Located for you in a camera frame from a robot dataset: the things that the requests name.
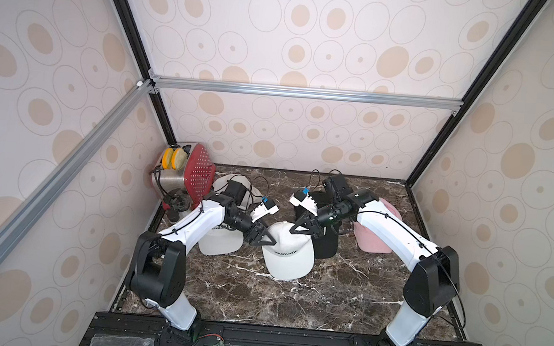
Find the white Colorado cap front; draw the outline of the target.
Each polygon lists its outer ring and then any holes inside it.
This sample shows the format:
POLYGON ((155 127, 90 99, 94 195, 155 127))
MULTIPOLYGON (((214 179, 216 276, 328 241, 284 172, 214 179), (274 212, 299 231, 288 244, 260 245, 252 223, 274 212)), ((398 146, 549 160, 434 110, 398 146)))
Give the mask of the white Colorado cap front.
POLYGON ((292 281, 305 277, 315 263, 311 236, 293 235, 290 233, 291 227, 292 223, 286 221, 271 225, 268 233, 276 243, 262 247, 268 272, 277 280, 292 281))

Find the white colorado cap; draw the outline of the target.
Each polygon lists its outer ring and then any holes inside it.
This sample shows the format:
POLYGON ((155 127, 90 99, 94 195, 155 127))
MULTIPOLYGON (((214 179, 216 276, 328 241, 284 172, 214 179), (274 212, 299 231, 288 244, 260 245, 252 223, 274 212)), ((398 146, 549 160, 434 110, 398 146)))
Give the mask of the white colorado cap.
POLYGON ((243 245, 243 234, 239 230, 231 230, 216 226, 200 239, 199 251, 206 256, 226 255, 237 252, 243 245))
POLYGON ((291 227, 292 223, 286 221, 271 225, 268 233, 276 243, 262 247, 268 272, 277 280, 292 281, 305 277, 315 263, 311 236, 293 235, 290 233, 291 227))

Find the black cap with white label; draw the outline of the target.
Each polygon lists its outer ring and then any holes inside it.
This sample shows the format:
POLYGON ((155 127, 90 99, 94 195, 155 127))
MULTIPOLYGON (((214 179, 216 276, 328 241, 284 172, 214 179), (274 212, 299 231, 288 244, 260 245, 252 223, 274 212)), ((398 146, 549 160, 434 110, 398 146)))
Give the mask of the black cap with white label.
MULTIPOLYGON (((309 192, 309 196, 316 202, 318 208, 331 204, 332 198, 324 191, 309 192)), ((338 251, 339 229, 341 226, 341 222, 328 226, 321 237, 312 237, 314 256, 316 259, 327 259, 336 255, 338 251)))

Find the pink LA cap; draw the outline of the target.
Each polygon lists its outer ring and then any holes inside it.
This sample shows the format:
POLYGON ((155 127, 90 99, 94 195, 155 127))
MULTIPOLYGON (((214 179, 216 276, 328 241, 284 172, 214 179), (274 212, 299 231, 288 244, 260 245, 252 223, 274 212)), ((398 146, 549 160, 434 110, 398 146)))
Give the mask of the pink LA cap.
POLYGON ((390 254, 392 252, 392 249, 377 234, 374 234, 359 221, 356 221, 353 226, 356 245, 359 249, 366 253, 390 254))

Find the white cap back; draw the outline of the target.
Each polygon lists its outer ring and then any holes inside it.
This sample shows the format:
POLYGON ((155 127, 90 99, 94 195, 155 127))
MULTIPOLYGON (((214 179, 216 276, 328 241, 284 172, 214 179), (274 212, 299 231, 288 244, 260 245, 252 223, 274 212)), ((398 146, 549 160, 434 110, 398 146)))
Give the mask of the white cap back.
POLYGON ((242 174, 229 174, 221 176, 219 179, 214 181, 213 191, 218 193, 225 191, 230 181, 241 183, 247 188, 247 192, 245 193, 245 196, 243 196, 243 206, 245 206, 251 198, 262 197, 262 194, 258 188, 254 187, 254 185, 251 184, 251 181, 242 174))

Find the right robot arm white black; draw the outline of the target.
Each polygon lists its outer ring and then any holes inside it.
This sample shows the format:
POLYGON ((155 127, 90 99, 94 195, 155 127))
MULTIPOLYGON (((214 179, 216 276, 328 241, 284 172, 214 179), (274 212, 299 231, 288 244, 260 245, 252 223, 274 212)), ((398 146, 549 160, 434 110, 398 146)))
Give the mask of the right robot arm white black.
POLYGON ((289 202, 304 213, 288 230, 293 235, 320 238, 327 227, 355 221, 380 238, 409 271, 404 301, 380 333, 375 346, 412 346, 430 319, 459 296, 459 256, 450 246, 440 247, 397 219, 369 189, 353 188, 343 175, 322 181, 329 196, 319 206, 307 188, 295 191, 289 202))

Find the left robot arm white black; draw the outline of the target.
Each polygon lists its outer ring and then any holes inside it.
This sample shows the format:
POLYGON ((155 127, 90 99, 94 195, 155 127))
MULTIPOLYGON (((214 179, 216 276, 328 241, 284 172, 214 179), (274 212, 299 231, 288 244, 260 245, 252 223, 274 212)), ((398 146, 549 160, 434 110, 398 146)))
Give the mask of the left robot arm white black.
POLYGON ((224 224, 242 232, 251 246, 272 246, 264 216, 278 212, 277 204, 263 197, 253 211, 240 209, 247 192, 232 181, 221 193, 204 196, 189 215, 158 233, 145 232, 137 241, 126 276, 128 289, 146 307, 158 309, 174 334, 197 341, 202 332, 201 316, 185 296, 187 253, 216 226, 224 224))

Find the clear bottle black cap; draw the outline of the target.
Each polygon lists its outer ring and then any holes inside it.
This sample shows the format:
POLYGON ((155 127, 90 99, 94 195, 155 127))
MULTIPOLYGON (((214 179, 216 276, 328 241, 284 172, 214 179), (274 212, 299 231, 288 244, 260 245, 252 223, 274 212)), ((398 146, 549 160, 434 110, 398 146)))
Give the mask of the clear bottle black cap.
POLYGON ((176 213, 189 211, 193 206, 193 200, 184 189, 175 189, 167 193, 164 198, 167 209, 176 213))

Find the small dark bottle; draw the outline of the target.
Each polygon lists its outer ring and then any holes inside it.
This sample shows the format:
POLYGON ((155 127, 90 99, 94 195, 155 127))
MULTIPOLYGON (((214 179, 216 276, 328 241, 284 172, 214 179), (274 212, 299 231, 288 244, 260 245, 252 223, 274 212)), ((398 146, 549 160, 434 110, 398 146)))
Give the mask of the small dark bottle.
POLYGON ((181 214, 180 214, 179 211, 172 210, 172 209, 167 209, 166 210, 166 215, 167 215, 167 220, 170 223, 177 223, 178 221, 181 220, 181 214))

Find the metal rack container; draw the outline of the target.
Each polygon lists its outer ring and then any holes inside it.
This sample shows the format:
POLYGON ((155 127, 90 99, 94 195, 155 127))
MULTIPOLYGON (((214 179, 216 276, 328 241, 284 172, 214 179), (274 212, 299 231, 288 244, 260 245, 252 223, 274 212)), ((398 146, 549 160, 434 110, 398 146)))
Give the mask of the metal rack container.
MULTIPOLYGON (((191 145, 192 144, 174 144, 172 147, 183 148, 188 155, 191 152, 191 145)), ((161 158, 163 153, 160 155, 160 157, 156 160, 154 167, 150 170, 150 178, 151 178, 151 184, 155 191, 157 192, 158 196, 161 199, 164 199, 172 190, 175 189, 184 189, 184 168, 181 170, 163 170, 161 167, 161 158)))

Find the yellow sponge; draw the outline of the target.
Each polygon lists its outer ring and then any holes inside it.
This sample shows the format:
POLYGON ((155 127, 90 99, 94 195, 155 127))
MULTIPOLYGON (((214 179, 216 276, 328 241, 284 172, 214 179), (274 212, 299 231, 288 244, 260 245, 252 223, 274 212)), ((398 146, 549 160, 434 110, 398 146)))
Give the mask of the yellow sponge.
POLYGON ((188 160, 188 153, 181 147, 167 148, 161 158, 161 167, 163 170, 182 170, 188 160))

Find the horizontal aluminium rail back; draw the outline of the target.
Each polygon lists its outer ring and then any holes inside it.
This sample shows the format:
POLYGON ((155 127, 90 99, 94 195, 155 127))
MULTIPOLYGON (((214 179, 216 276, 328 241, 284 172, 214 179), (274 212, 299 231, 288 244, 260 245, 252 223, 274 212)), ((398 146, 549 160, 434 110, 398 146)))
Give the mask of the horizontal aluminium rail back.
POLYGON ((160 76, 153 74, 150 79, 142 79, 153 90, 170 89, 226 95, 245 95, 293 100, 316 100, 327 102, 345 102, 380 106, 402 106, 414 108, 444 109, 459 111, 464 104, 459 99, 444 97, 426 97, 403 94, 385 94, 351 90, 305 88, 271 84, 241 83, 238 81, 198 80, 196 78, 160 76))

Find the black frame post left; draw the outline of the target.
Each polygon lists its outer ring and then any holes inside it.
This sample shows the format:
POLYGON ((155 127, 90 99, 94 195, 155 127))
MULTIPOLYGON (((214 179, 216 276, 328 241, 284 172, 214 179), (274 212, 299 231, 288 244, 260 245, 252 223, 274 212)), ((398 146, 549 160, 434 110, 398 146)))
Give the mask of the black frame post left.
POLYGON ((153 80, 150 69, 151 64, 147 56, 141 35, 136 24, 136 19, 130 7, 128 0, 112 0, 115 9, 118 14, 118 19, 123 27, 125 36, 130 45, 131 53, 137 64, 137 68, 143 77, 143 79, 149 79, 154 86, 154 90, 150 94, 151 104, 154 107, 155 114, 157 115, 158 122, 161 126, 162 133, 166 139, 168 145, 177 143, 176 136, 172 129, 171 122, 168 118, 168 112, 160 95, 160 92, 156 88, 155 81, 153 80))

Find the black frame post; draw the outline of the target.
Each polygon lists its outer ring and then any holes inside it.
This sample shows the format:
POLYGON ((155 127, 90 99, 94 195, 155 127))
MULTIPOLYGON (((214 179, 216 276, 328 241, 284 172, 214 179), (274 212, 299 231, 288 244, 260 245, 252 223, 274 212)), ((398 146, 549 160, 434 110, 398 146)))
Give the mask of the black frame post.
POLYGON ((137 64, 137 68, 143 77, 143 79, 149 79, 154 86, 154 90, 150 94, 151 104, 154 107, 155 114, 157 115, 158 122, 161 126, 162 133, 166 139, 168 145, 177 143, 176 136, 172 129, 171 122, 168 118, 168 112, 160 95, 160 92, 156 88, 155 81, 153 80, 150 69, 151 64, 147 56, 141 35, 136 24, 136 19, 130 7, 128 0, 112 0, 115 9, 118 14, 118 19, 123 27, 125 36, 130 45, 131 53, 137 64))
POLYGON ((489 81, 493 78, 507 57, 517 46, 517 43, 530 28, 533 21, 543 10, 548 0, 527 0, 522 6, 519 15, 514 19, 506 33, 501 37, 499 45, 495 48, 488 61, 480 70, 477 78, 473 81, 467 92, 462 97, 462 106, 452 114, 438 133, 437 137, 429 145, 428 150, 418 162, 416 168, 412 171, 405 186, 412 189, 420 177, 425 173, 428 166, 435 159, 438 152, 442 149, 446 141, 453 134, 459 123, 469 112, 470 108, 481 96, 489 81))

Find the aluminium rail left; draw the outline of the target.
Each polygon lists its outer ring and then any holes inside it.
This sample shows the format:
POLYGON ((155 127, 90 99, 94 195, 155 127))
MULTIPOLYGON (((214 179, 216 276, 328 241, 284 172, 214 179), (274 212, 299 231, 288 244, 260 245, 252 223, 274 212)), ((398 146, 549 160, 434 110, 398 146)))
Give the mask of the aluminium rail left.
POLYGON ((0 227, 0 265, 51 207, 85 164, 111 137, 133 108, 154 89, 151 79, 139 81, 118 104, 85 136, 78 147, 37 187, 0 227))

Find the black frame post right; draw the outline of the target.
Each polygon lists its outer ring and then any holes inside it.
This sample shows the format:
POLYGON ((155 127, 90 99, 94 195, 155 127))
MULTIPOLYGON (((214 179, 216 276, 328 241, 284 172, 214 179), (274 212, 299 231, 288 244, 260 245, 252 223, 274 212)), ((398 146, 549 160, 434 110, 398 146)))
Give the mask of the black frame post right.
POLYGON ((435 159, 438 152, 442 149, 446 141, 453 134, 459 123, 469 112, 470 108, 481 96, 489 81, 493 78, 507 57, 517 46, 517 43, 530 28, 533 21, 543 10, 548 0, 527 0, 522 6, 519 15, 514 19, 506 33, 501 37, 499 45, 495 48, 488 61, 480 70, 477 78, 473 81, 467 92, 462 97, 462 106, 452 114, 438 133, 437 137, 429 145, 428 150, 418 162, 416 168, 412 171, 405 186, 412 189, 420 177, 425 173, 428 166, 435 159))

